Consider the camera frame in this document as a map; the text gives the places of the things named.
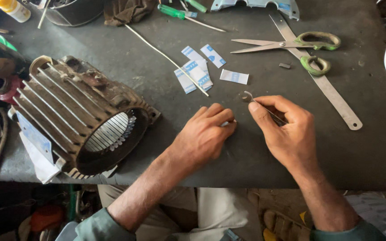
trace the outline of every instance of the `metal ruler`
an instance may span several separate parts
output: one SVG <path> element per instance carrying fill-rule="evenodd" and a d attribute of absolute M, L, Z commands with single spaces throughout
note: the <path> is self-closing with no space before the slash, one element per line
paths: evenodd
<path fill-rule="evenodd" d="M 297 37 L 294 35 L 290 27 L 288 26 L 285 19 L 281 16 L 280 13 L 274 12 L 269 15 L 276 27 L 280 31 L 281 35 L 284 37 L 286 41 L 294 41 Z M 299 50 L 297 48 L 285 48 L 290 51 L 294 56 L 300 59 L 302 56 L 310 56 L 306 50 Z M 311 63 L 313 68 L 319 69 L 316 63 Z M 344 119 L 346 124 L 351 130 L 358 130 L 363 126 L 363 123 L 357 117 L 357 115 L 352 111 L 351 107 L 346 103 L 346 101 L 340 96 L 338 91 L 331 85 L 329 80 L 325 75 L 323 76 L 315 76 L 311 75 L 314 79 L 315 83 L 324 93 L 324 95 L 329 99 L 332 105 L 339 112 L 340 116 Z"/>

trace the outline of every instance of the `scissors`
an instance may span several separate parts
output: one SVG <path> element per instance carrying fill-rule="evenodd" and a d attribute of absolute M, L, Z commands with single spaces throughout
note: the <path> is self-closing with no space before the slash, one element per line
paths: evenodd
<path fill-rule="evenodd" d="M 309 39 L 317 40 L 322 39 L 323 41 L 308 41 Z M 327 49 L 327 50 L 336 50 L 340 44 L 340 38 L 331 33 L 324 32 L 307 32 L 299 35 L 294 41 L 264 41 L 264 40 L 252 40 L 252 39 L 232 39 L 235 42 L 242 42 L 248 44 L 259 45 L 258 47 L 246 48 L 238 51 L 230 52 L 231 54 L 240 54 L 240 53 L 249 53 L 257 52 L 261 50 L 275 49 L 275 48 L 313 48 L 318 49 Z M 303 67 L 311 74 L 316 76 L 322 76 L 327 73 L 331 68 L 331 63 L 325 59 L 319 58 L 317 56 L 295 56 L 300 60 Z M 323 69 L 315 69 L 310 64 L 316 61 L 318 62 Z"/>

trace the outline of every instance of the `hand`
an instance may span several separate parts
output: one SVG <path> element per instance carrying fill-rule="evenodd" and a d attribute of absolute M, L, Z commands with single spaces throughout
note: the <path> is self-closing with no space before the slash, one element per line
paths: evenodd
<path fill-rule="evenodd" d="M 235 131 L 236 121 L 231 109 L 220 104 L 202 107 L 186 123 L 168 151 L 188 172 L 194 172 L 210 159 L 220 156 L 224 141 Z"/>
<path fill-rule="evenodd" d="M 265 135 L 266 144 L 291 174 L 319 170 L 315 142 L 314 116 L 282 96 L 255 98 L 264 106 L 283 112 L 288 124 L 279 127 L 266 109 L 251 102 L 251 115 Z"/>

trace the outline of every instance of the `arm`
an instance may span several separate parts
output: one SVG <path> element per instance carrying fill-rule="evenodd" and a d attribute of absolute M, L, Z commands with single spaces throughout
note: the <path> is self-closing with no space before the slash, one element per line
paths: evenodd
<path fill-rule="evenodd" d="M 281 96 L 262 96 L 255 100 L 265 106 L 274 106 L 289 122 L 279 127 L 263 106 L 255 102 L 248 106 L 265 135 L 269 150 L 299 185 L 315 227 L 331 232 L 354 228 L 360 217 L 319 168 L 314 116 Z"/>
<path fill-rule="evenodd" d="M 229 124 L 220 127 L 224 122 Z M 202 107 L 174 142 L 110 206 L 115 222 L 134 233 L 151 209 L 177 183 L 216 159 L 224 141 L 235 131 L 233 112 L 220 104 Z"/>

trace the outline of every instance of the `green sleeve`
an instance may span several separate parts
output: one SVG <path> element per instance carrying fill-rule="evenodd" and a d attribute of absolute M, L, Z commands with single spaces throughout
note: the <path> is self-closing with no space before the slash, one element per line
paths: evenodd
<path fill-rule="evenodd" d="M 116 223 L 106 208 L 101 209 L 76 227 L 74 241 L 123 240 L 135 241 L 136 236 Z"/>
<path fill-rule="evenodd" d="M 385 235 L 375 226 L 361 221 L 355 228 L 343 232 L 325 232 L 312 230 L 310 241 L 386 241 Z"/>

